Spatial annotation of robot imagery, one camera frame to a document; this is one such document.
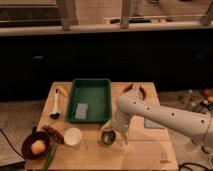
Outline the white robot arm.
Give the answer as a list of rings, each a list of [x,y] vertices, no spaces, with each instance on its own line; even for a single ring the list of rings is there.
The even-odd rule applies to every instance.
[[[213,117],[190,111],[149,104],[135,95],[116,99],[117,110],[111,127],[125,134],[133,116],[141,116],[191,138],[195,144],[213,148]]]

